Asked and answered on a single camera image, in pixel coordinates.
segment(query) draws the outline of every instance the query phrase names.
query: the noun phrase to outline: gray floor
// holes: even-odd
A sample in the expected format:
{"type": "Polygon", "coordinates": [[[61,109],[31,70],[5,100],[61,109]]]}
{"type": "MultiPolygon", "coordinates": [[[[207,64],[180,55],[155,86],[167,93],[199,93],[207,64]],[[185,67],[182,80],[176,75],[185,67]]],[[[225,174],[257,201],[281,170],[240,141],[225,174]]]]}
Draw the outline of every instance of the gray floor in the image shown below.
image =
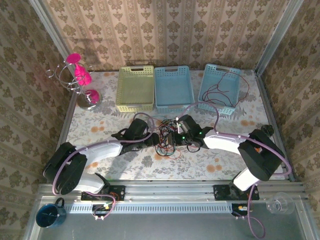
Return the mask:
{"type": "MultiPolygon", "coordinates": [[[[263,203],[253,214],[265,226],[265,240],[304,240],[295,211],[271,214],[263,203]]],[[[262,233],[253,222],[256,233],[262,233]]],[[[57,228],[42,229],[38,240],[249,240],[255,239],[246,220],[230,214],[112,214],[95,221],[91,214],[69,214],[57,228]]]]}

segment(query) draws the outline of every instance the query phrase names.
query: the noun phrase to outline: yellow basket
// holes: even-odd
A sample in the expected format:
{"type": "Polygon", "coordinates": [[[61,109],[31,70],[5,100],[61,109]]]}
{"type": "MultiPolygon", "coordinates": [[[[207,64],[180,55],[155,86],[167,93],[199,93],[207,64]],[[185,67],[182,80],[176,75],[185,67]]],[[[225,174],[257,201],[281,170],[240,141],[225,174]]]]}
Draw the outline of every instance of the yellow basket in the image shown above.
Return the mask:
{"type": "Polygon", "coordinates": [[[153,66],[126,66],[119,70],[115,105],[120,112],[152,111],[155,99],[153,66]]]}

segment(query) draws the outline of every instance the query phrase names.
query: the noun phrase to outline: floral tablecloth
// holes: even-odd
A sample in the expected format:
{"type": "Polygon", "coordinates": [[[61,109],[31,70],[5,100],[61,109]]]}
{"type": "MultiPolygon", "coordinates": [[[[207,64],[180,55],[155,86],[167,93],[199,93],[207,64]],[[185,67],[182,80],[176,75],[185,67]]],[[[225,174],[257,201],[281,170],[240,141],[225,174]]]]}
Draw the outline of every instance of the floral tablecloth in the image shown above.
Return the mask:
{"type": "MultiPolygon", "coordinates": [[[[198,98],[204,71],[191,71],[194,98],[198,98]]],[[[105,140],[111,134],[128,127],[134,113],[119,112],[116,107],[118,72],[94,72],[90,88],[97,89],[103,97],[100,106],[84,110],[76,106],[67,136],[67,141],[76,146],[85,146],[105,140]]],[[[252,70],[242,72],[250,85],[247,97],[241,101],[232,115],[220,115],[217,130],[226,133],[250,133],[268,124],[256,78],[252,70]]],[[[240,84],[239,98],[247,92],[244,81],[240,84]]],[[[151,116],[159,120],[175,118],[176,114],[159,114],[154,107],[151,116]]],[[[189,115],[203,128],[213,126],[216,117],[212,112],[194,107],[189,115]]],[[[88,173],[100,173],[113,180],[231,180],[246,167],[237,154],[224,151],[201,149],[197,153],[188,152],[186,147],[169,157],[161,157],[150,147],[139,152],[129,152],[121,156],[106,158],[86,168],[88,173]]]]}

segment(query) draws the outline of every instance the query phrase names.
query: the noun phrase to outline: patterned wallpaper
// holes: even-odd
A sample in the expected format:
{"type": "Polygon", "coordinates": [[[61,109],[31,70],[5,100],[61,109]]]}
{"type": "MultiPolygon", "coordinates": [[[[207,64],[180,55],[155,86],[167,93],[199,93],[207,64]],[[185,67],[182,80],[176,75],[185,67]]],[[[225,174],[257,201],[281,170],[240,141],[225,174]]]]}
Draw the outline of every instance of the patterned wallpaper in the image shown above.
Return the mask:
{"type": "Polygon", "coordinates": [[[23,236],[70,102],[45,71],[62,57],[26,0],[0,1],[0,240],[23,236]]]}
{"type": "Polygon", "coordinates": [[[206,63],[253,69],[289,0],[45,0],[96,70],[206,63]]]}
{"type": "Polygon", "coordinates": [[[320,1],[305,0],[263,73],[277,124],[320,227],[320,1]]]}

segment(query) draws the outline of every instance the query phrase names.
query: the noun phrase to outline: light blue basket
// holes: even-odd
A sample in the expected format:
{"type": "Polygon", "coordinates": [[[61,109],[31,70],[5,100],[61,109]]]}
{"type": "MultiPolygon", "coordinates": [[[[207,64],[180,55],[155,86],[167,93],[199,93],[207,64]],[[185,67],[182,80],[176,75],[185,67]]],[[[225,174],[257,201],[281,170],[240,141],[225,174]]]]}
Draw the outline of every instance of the light blue basket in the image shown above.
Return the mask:
{"type": "Polygon", "coordinates": [[[155,106],[159,113],[182,112],[195,102],[188,66],[154,69],[155,106]]]}
{"type": "MultiPolygon", "coordinates": [[[[222,81],[219,84],[219,89],[221,91],[228,91],[224,92],[226,96],[229,97],[232,105],[236,105],[239,99],[239,84],[240,84],[240,76],[235,74],[241,74],[241,70],[237,68],[230,68],[226,66],[219,66],[214,64],[207,64],[205,65],[204,74],[202,77],[202,83],[200,87],[200,92],[198,96],[198,102],[203,102],[202,96],[203,94],[212,86],[217,84],[222,76],[224,75],[222,81]]],[[[219,93],[211,93],[211,98],[220,100],[226,104],[214,104],[214,106],[218,109],[219,114],[226,114],[231,115],[235,111],[235,107],[232,107],[229,100],[219,93]]],[[[199,103],[198,108],[205,109],[209,111],[215,112],[215,109],[212,106],[209,106],[208,104],[199,103]]]]}

